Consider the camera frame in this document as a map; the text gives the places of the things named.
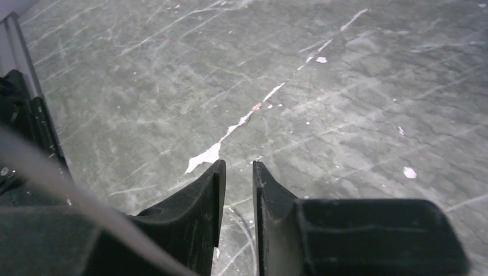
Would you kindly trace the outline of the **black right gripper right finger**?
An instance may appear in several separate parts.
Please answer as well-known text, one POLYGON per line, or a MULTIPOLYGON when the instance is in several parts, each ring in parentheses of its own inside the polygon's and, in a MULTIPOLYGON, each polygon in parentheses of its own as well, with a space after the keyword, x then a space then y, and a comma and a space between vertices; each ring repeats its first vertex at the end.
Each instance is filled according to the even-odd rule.
POLYGON ((253 163, 258 275, 467 275, 446 215, 421 199, 299 198, 253 163))

